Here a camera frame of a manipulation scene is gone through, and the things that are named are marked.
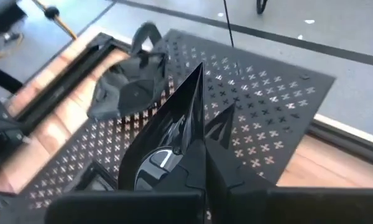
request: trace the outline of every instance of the perforated metal plate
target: perforated metal plate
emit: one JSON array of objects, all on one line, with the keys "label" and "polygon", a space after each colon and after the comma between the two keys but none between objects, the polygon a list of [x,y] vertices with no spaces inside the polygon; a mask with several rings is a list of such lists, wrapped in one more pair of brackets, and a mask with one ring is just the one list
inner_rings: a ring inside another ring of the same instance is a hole
[{"label": "perforated metal plate", "polygon": [[28,212],[46,208],[92,159],[116,178],[132,140],[202,61],[206,122],[236,102],[230,149],[242,164],[276,183],[334,81],[176,30],[171,30],[154,51],[168,53],[169,59],[169,90],[163,93],[162,102],[123,119],[87,121],[20,194]]}]

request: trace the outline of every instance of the gray floor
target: gray floor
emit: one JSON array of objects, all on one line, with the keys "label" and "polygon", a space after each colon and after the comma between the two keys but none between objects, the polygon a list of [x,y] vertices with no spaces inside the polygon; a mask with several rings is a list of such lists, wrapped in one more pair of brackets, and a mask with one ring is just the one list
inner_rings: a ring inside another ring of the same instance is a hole
[{"label": "gray floor", "polygon": [[[109,2],[104,0],[83,0],[83,4],[78,4],[81,0],[52,1],[59,2],[56,5],[63,12],[63,19],[76,32],[109,5]],[[226,19],[225,16],[221,16],[221,13],[224,13],[221,0],[133,1],[219,21]],[[21,2],[22,8],[29,14],[25,22],[25,43],[17,54],[0,61],[0,68],[21,80],[26,80],[70,40],[27,2],[29,0]],[[308,41],[373,55],[373,0],[269,0],[262,17],[256,15],[254,2],[229,1],[231,22],[295,38],[302,35],[303,39]],[[305,20],[315,22],[308,24]],[[230,44],[228,31],[225,29],[122,4],[113,6],[96,25],[132,37],[145,21],[155,22],[163,34],[171,28],[176,28]],[[233,36],[237,48],[337,77],[336,83],[320,108],[320,113],[373,134],[373,66],[237,32],[234,32]]]}]

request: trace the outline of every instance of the metal bolt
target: metal bolt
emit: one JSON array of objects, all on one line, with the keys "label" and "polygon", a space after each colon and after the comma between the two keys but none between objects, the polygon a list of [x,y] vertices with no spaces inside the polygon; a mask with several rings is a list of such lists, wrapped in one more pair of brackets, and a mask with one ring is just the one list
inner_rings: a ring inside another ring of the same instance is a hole
[{"label": "metal bolt", "polygon": [[307,75],[307,74],[302,74],[302,75],[300,75],[300,78],[303,79],[303,80],[307,80],[307,79],[310,78],[310,76]]}]

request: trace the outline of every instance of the wooden floor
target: wooden floor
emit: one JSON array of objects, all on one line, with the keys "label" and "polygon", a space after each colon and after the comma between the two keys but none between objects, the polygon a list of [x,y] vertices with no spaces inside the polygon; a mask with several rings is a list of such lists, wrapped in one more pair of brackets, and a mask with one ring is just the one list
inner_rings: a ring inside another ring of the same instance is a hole
[{"label": "wooden floor", "polygon": [[[8,102],[15,115],[64,69],[100,31],[88,29],[59,57]],[[95,82],[115,62],[127,58],[113,51],[79,87],[31,135],[32,142],[22,146],[0,167],[0,190],[20,192],[33,176],[87,120]],[[305,136],[278,182],[281,186],[373,187],[373,166],[317,139]]]}]

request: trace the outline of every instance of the yellow cable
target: yellow cable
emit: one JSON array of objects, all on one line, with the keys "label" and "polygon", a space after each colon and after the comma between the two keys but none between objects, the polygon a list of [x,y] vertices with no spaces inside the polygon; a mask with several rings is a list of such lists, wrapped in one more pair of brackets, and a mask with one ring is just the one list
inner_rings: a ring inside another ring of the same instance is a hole
[{"label": "yellow cable", "polygon": [[18,50],[19,46],[21,45],[22,41],[24,40],[24,35],[23,34],[19,34],[19,37],[17,39],[17,44],[15,45],[15,47],[7,50],[7,51],[3,51],[3,52],[0,52],[0,58],[3,58],[3,57],[6,57],[10,54],[13,54],[16,50]]},{"label": "yellow cable", "polygon": [[[43,11],[46,11],[47,6],[41,3],[39,0],[32,0],[39,8]],[[58,17],[54,17],[54,22],[58,25],[61,29],[63,29],[69,36],[72,37],[73,40],[77,39],[77,35]]]}]

